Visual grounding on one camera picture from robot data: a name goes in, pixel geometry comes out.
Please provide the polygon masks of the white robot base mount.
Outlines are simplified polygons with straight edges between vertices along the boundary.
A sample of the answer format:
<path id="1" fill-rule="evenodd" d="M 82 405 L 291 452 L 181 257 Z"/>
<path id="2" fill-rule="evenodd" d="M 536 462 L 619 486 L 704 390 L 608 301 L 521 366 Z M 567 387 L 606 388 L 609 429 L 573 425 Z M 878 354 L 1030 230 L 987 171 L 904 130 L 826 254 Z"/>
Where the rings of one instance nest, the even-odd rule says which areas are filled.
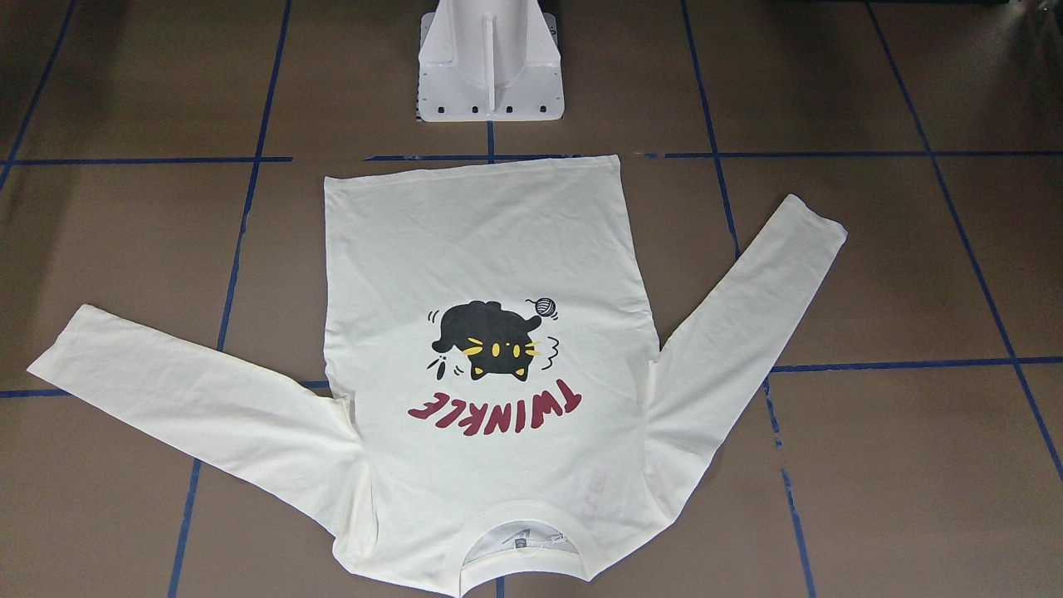
<path id="1" fill-rule="evenodd" d="M 418 117 L 431 124 L 561 119 L 556 19 L 538 1 L 440 1 L 420 20 Z"/>

